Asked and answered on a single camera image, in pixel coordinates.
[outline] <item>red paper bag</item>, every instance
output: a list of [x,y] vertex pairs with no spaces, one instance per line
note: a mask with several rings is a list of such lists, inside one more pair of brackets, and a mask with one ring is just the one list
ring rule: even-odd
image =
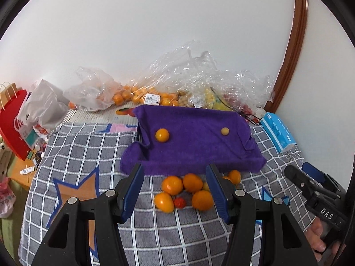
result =
[[17,120],[17,115],[26,96],[27,91],[20,90],[4,107],[0,106],[0,134],[6,145],[22,160],[27,158],[30,148],[18,132],[23,123]]

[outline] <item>blue box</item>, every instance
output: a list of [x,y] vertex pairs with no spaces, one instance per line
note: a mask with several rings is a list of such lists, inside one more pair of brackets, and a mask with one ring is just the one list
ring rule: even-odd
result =
[[266,113],[261,119],[260,124],[269,135],[279,153],[289,151],[296,145],[296,141],[290,131],[276,114]]

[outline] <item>metal screw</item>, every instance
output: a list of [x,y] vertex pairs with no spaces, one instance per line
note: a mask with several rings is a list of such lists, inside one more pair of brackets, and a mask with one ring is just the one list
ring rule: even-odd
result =
[[278,205],[281,205],[283,203],[282,199],[279,197],[274,198],[274,202]]
[[116,194],[116,191],[115,190],[107,190],[106,191],[106,193],[105,193],[105,195],[107,196],[107,197],[112,197],[113,195],[115,195]]
[[77,202],[77,198],[76,197],[70,197],[69,199],[68,199],[68,203],[70,204],[70,205],[72,205],[72,204],[75,204],[76,202]]
[[239,197],[243,197],[243,196],[245,196],[245,192],[242,189],[238,189],[235,191],[235,195],[237,195]]

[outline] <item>red cherry tomato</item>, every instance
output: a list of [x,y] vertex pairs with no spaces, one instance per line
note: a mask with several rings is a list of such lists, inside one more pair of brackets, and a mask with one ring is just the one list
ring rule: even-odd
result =
[[186,201],[182,197],[178,197],[174,199],[174,205],[176,208],[182,209],[186,206]]

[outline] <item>clear plastic wrap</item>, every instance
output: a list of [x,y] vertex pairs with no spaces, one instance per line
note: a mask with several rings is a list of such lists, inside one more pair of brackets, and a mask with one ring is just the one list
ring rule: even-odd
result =
[[143,104],[147,94],[160,105],[254,113],[272,99],[273,79],[249,71],[219,71],[207,51],[191,55],[191,43],[153,62],[145,75],[132,80],[132,101]]
[[70,100],[70,108],[97,111],[105,110],[113,104],[121,105],[124,102],[119,94],[124,91],[123,87],[103,70],[80,67],[76,74],[82,83],[70,87],[63,94]]
[[250,71],[224,71],[216,76],[212,87],[232,109],[254,114],[258,107],[272,101],[274,78],[258,77]]

